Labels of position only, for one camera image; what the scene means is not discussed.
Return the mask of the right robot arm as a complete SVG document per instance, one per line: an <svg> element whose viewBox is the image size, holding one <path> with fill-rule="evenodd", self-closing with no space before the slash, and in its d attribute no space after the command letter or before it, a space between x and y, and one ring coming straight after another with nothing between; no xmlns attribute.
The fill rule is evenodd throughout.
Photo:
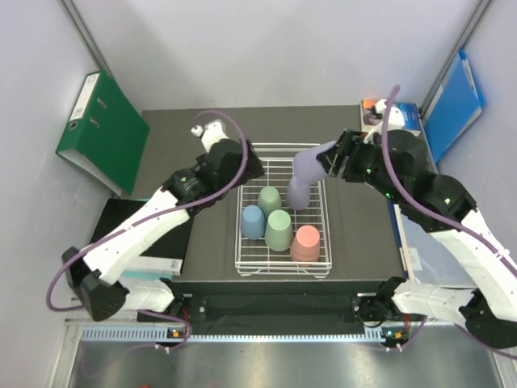
<svg viewBox="0 0 517 388"><path fill-rule="evenodd" d="M365 183L398 205L401 213L442 244L474 285L454 289L393 276L359 307L367 320L402 314L437 318L466 330L487 347L516 345L516 264L492 235L464 185L434 172L424 140L393 130L371 141L344 130L316 153L324 172L348 183Z"/></svg>

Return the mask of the purple cup front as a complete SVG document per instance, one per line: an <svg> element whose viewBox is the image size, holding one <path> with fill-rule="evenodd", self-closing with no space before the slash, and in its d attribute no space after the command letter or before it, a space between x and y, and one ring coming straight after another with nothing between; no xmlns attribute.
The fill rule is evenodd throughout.
<svg viewBox="0 0 517 388"><path fill-rule="evenodd" d="M301 187L311 186L326 177L326 170L317 160L317 156L334 147L336 141L314 146L299 152L293 159L292 182Z"/></svg>

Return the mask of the purple cup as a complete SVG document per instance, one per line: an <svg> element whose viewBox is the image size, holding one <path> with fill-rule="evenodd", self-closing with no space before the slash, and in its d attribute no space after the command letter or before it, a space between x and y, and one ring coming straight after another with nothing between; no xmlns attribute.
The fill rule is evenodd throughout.
<svg viewBox="0 0 517 388"><path fill-rule="evenodd" d="M326 170L317 160L317 156L334 147L336 141L314 146L299 152L293 159L292 182L301 187L311 186L326 177Z"/></svg>
<svg viewBox="0 0 517 388"><path fill-rule="evenodd" d="M295 211L306 209L310 202L310 186L293 176L287 188L287 202Z"/></svg>

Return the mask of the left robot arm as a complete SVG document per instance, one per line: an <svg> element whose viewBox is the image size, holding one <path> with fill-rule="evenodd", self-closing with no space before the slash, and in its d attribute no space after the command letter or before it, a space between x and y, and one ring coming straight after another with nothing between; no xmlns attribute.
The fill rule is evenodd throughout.
<svg viewBox="0 0 517 388"><path fill-rule="evenodd" d="M168 232L263 173L249 141L220 140L196 159L195 166L175 171L104 238L80 251L71 247L62 259L69 264L67 281L82 307L96 322L120 310L150 310L165 320L177 319L183 301L173 294L167 279L127 278L124 271Z"/></svg>

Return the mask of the dark green cup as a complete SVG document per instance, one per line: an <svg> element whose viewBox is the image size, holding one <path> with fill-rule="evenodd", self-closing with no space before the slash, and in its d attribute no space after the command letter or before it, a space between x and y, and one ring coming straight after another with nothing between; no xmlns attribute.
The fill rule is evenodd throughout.
<svg viewBox="0 0 517 388"><path fill-rule="evenodd" d="M277 188L272 186L262 188L258 194L257 206L262 210L265 218L268 218L272 212L281 209L282 201Z"/></svg>

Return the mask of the light green cup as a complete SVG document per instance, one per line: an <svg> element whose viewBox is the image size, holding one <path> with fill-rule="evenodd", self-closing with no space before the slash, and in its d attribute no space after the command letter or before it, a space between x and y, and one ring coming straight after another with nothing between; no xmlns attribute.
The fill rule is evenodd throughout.
<svg viewBox="0 0 517 388"><path fill-rule="evenodd" d="M273 251L286 251L291 246L292 221L286 211L279 209L269 215L264 239L267 246Z"/></svg>

